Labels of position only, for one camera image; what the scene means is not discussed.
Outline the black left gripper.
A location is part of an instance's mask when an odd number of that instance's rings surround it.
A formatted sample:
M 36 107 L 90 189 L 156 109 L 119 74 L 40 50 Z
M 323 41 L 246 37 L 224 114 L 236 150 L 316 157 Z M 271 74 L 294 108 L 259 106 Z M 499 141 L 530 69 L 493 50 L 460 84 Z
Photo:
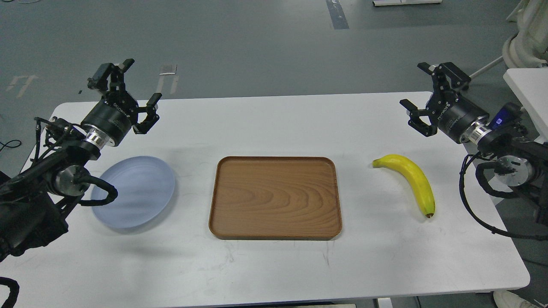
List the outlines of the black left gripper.
M 126 90 L 125 72 L 133 63 L 134 59 L 126 59 L 119 65 L 102 64 L 87 79 L 88 89 L 98 91 L 101 100 L 84 117 L 81 125 L 86 129 L 96 128 L 106 133 L 113 147 L 119 146 L 131 128 L 135 134 L 147 134 L 159 120 L 157 110 L 161 93 L 154 93 L 144 107 L 139 107 Z M 141 113 L 146 116 L 138 122 Z

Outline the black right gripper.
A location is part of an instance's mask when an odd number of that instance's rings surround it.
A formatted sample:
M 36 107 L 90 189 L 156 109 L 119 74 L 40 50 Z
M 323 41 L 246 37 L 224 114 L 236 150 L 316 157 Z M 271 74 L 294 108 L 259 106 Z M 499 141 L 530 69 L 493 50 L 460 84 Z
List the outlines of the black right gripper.
M 433 95 L 430 111 L 419 109 L 408 99 L 400 100 L 409 116 L 408 125 L 429 137 L 437 134 L 437 128 L 458 144 L 469 142 L 471 131 L 479 123 L 486 123 L 489 113 L 461 95 L 467 90 L 471 77 L 452 62 L 438 65 L 420 62 L 417 67 L 431 76 Z M 428 117 L 431 124 L 421 117 Z

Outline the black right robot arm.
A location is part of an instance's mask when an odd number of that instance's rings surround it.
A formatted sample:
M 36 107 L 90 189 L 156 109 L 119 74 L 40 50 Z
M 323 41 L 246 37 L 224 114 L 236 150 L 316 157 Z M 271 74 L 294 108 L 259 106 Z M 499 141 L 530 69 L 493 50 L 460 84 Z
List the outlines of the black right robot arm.
M 492 234 L 546 241 L 546 235 L 516 234 L 487 224 L 474 214 L 465 194 L 465 175 L 475 160 L 480 187 L 493 197 L 521 198 L 536 206 L 536 222 L 547 224 L 547 143 L 527 138 L 521 123 L 522 110 L 507 103 L 495 117 L 478 107 L 462 94 L 471 77 L 452 62 L 438 65 L 421 62 L 419 69 L 432 80 L 433 92 L 424 109 L 408 99 L 400 101 L 409 115 L 408 125 L 424 136 L 442 131 L 457 144 L 472 143 L 477 153 L 468 154 L 459 172 L 459 193 L 472 218 Z

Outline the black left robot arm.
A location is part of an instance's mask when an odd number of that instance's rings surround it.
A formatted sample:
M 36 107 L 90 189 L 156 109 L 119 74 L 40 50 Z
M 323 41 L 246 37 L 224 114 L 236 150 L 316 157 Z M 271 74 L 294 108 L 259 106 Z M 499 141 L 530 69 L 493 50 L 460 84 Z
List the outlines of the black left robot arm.
M 100 101 L 80 124 L 59 117 L 35 117 L 36 146 L 31 165 L 15 177 L 1 174 L 1 260 L 45 247 L 68 231 L 67 217 L 76 207 L 106 205 L 118 196 L 107 181 L 85 168 L 104 146 L 119 146 L 130 130 L 147 134 L 157 123 L 161 93 L 144 107 L 126 90 L 125 72 L 135 62 L 100 65 L 88 88 Z

